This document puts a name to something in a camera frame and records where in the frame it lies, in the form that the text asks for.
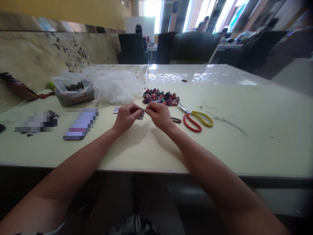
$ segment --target red and yellow scissors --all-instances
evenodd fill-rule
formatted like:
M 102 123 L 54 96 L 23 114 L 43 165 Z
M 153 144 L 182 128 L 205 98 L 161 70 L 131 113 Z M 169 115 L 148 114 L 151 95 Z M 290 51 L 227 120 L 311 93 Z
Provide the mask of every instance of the red and yellow scissors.
M 192 114 L 193 116 L 195 116 L 196 118 L 198 118 L 205 126 L 207 126 L 207 127 L 212 127 L 212 126 L 213 126 L 214 122 L 213 122 L 212 119 L 211 119 L 209 116 L 207 116 L 206 114 L 201 113 L 201 112 L 196 112 L 196 111 L 189 111 L 189 110 L 186 109 L 181 103 L 179 103 L 178 106 L 179 106 L 182 110 L 184 110 L 184 111 L 186 112 L 186 114 L 184 115 L 184 124 L 186 125 L 186 127 L 187 127 L 189 130 L 191 130 L 191 131 L 193 131 L 193 132 L 201 132 L 201 131 L 202 131 L 202 127 L 201 127 L 198 123 L 196 123 L 194 120 L 191 119 L 191 117 L 189 116 L 190 114 Z M 206 122 L 202 119 L 202 117 L 201 117 L 200 115 L 206 117 L 206 118 L 209 120 L 210 124 L 206 123 Z M 187 118 L 191 121 L 191 123 L 194 124 L 198 129 L 194 129 L 194 128 L 192 128 L 191 126 L 189 126 L 189 125 L 187 124 L 187 122 L 186 122 L 186 117 L 187 117 Z

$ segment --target finger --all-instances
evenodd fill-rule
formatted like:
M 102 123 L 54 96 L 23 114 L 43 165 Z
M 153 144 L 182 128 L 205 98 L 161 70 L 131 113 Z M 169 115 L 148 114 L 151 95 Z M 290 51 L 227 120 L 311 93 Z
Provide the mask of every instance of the finger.
M 150 109 L 145 109 L 146 114 L 148 114 L 150 117 L 153 117 L 155 115 L 155 112 Z
M 132 117 L 134 117 L 134 119 L 137 119 L 140 117 L 141 113 L 142 113 L 142 109 L 140 108 L 132 114 Z
M 148 103 L 146 109 L 151 109 L 151 104 L 152 104 L 152 103 L 153 103 L 153 102 Z
M 137 104 L 135 103 L 129 103 L 126 105 L 126 109 L 127 111 L 129 111 L 131 114 L 133 114 L 134 112 L 136 112 L 137 110 L 141 109 L 141 107 L 139 107 Z
M 150 104 L 150 107 L 153 108 L 153 109 L 155 109 L 155 110 L 158 110 L 158 109 L 160 108 L 160 106 L 159 106 L 160 104 L 159 104 L 159 103 L 150 102 L 149 104 Z
M 132 105 L 132 109 L 133 110 L 138 110 L 138 109 L 141 109 L 141 107 L 139 107 L 137 104 L 135 104 L 135 103 L 131 103 L 131 105 Z

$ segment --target yellow wall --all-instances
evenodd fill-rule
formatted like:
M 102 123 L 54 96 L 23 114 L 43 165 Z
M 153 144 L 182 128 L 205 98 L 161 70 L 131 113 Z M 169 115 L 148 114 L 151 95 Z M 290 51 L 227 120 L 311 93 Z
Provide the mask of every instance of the yellow wall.
M 121 30 L 131 16 L 120 0 L 1 0 L 0 11 Z

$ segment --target chair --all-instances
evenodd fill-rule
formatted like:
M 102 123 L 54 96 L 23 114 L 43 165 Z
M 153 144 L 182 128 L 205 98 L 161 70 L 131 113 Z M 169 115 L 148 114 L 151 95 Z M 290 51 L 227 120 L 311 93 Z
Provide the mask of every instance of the chair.
M 207 64 L 221 36 L 187 32 L 176 34 L 171 51 L 171 64 Z
M 147 64 L 148 57 L 144 53 L 142 34 L 119 34 L 122 56 L 120 64 Z
M 174 42 L 176 32 L 168 32 L 159 34 L 157 51 L 156 51 L 156 63 L 157 64 L 169 64 L 171 57 L 171 50 Z
M 265 63 L 269 51 L 286 34 L 287 31 L 260 32 L 250 38 L 241 48 L 227 48 L 218 63 L 253 72 Z

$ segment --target tennis ball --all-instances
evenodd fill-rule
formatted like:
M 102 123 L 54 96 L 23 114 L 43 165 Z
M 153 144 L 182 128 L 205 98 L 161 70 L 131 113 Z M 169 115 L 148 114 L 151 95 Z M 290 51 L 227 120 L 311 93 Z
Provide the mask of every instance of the tennis ball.
M 54 91 L 55 84 L 53 83 L 53 81 L 47 82 L 46 89 L 50 89 L 51 91 Z

